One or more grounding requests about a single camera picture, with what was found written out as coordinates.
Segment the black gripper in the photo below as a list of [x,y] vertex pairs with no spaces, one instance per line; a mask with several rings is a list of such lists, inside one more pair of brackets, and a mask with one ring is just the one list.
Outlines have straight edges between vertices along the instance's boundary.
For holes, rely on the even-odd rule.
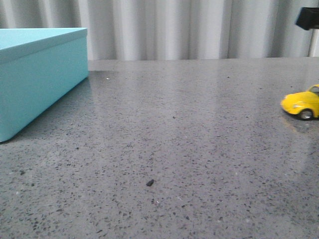
[[319,28],[319,8],[302,7],[295,23],[304,30]]

